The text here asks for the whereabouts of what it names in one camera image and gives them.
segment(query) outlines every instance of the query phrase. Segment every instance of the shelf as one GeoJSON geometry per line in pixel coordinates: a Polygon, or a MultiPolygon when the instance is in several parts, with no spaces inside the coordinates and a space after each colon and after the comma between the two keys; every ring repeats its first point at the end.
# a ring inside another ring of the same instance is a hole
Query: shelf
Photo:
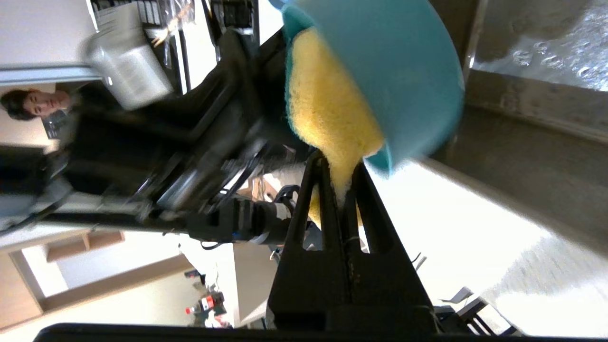
{"type": "Polygon", "coordinates": [[[122,231],[88,231],[47,245],[47,262],[54,262],[87,251],[98,250],[125,241],[122,231]]]}

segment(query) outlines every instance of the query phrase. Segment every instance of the bottle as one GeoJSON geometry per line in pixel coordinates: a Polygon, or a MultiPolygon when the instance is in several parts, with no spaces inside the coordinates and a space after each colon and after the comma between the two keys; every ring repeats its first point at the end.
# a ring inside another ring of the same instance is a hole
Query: bottle
{"type": "Polygon", "coordinates": [[[196,313],[201,313],[201,306],[200,305],[195,305],[195,306],[191,306],[191,307],[187,307],[186,308],[186,315],[191,315],[191,314],[196,314],[196,313]]]}
{"type": "Polygon", "coordinates": [[[186,278],[194,278],[194,277],[198,277],[201,274],[197,271],[197,270],[192,270],[192,271],[188,271],[184,273],[184,276],[186,278]]]}
{"type": "Polygon", "coordinates": [[[213,292],[199,301],[199,305],[203,311],[211,310],[222,303],[224,303],[224,294],[221,292],[213,292]]]}

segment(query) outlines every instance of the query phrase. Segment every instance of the black cable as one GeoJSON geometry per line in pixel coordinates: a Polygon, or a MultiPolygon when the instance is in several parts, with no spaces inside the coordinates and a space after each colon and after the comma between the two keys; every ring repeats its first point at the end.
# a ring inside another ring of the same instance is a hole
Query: black cable
{"type": "Polygon", "coordinates": [[[416,260],[418,260],[418,258],[420,257],[420,255],[422,255],[422,252],[418,253],[418,255],[414,258],[414,260],[412,260],[412,263],[415,263],[416,260]]]}
{"type": "Polygon", "coordinates": [[[238,191],[238,189],[240,189],[241,186],[243,186],[243,184],[245,184],[245,182],[249,179],[251,174],[255,171],[255,169],[261,163],[262,159],[264,157],[266,157],[266,154],[268,153],[268,151],[269,151],[269,146],[264,145],[264,147],[262,147],[261,150],[255,155],[255,157],[253,157],[251,160],[249,160],[247,162],[245,169],[243,170],[241,175],[238,177],[238,179],[234,183],[234,185],[230,188],[230,190],[228,190],[226,192],[226,194],[224,194],[215,203],[211,204],[210,207],[206,209],[206,212],[211,213],[211,212],[216,211],[217,209],[221,208],[222,206],[224,206],[224,204],[226,204],[226,202],[229,201],[234,196],[234,194],[238,191]]]}
{"type": "Polygon", "coordinates": [[[186,47],[186,36],[184,30],[178,31],[179,40],[181,41],[182,47],[182,64],[184,65],[184,78],[186,81],[186,92],[192,90],[192,84],[190,83],[190,65],[188,64],[188,49],[186,47]]]}
{"type": "Polygon", "coordinates": [[[207,247],[207,246],[203,246],[203,245],[202,245],[202,241],[201,241],[201,247],[202,247],[204,250],[206,250],[206,251],[212,251],[212,250],[214,250],[215,248],[217,248],[217,247],[219,247],[219,246],[221,246],[221,245],[223,245],[223,243],[218,242],[218,243],[216,243],[216,244],[215,244],[215,245],[213,245],[213,246],[207,247]]]}

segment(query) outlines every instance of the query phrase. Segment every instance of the metal container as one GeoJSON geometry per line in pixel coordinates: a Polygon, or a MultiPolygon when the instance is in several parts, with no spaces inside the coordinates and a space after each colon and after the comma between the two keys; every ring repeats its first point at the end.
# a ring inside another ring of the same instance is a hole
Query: metal container
{"type": "Polygon", "coordinates": [[[173,93],[173,88],[148,44],[136,3],[98,14],[99,32],[91,37],[86,59],[127,110],[148,105],[173,93]]]}

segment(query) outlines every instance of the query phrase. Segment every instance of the teal bowl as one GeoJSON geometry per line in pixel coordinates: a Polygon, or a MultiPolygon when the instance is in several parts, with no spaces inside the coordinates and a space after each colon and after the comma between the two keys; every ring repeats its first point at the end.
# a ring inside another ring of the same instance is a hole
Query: teal bowl
{"type": "MultiPolygon", "coordinates": [[[[282,11],[288,46],[315,27],[366,97],[385,137],[368,158],[375,169],[390,175],[452,134],[465,85],[454,44],[427,0],[294,0],[282,11]]],[[[288,83],[291,66],[288,53],[288,83]]],[[[286,97],[289,103],[289,91],[286,97]]]]}

